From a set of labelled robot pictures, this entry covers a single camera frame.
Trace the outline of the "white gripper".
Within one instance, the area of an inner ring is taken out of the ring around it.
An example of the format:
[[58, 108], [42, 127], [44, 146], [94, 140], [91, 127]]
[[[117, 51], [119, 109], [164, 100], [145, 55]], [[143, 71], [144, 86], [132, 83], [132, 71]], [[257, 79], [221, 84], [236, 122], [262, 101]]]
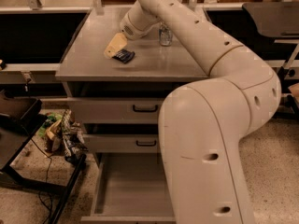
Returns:
[[136, 1], [120, 22], [122, 33], [116, 33], [105, 48], [105, 57], [111, 59], [127, 46], [127, 38], [137, 40], [147, 35], [159, 21], [157, 16], [150, 14]]

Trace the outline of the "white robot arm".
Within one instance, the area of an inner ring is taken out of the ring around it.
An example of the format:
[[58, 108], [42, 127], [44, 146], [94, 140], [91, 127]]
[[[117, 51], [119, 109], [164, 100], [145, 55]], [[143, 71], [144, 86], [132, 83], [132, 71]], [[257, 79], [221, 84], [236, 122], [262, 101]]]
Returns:
[[121, 31], [138, 39], [158, 21], [207, 76], [172, 91], [160, 109], [160, 150], [175, 221], [255, 224], [239, 142], [277, 111], [278, 75], [180, 0], [136, 0], [121, 21]]

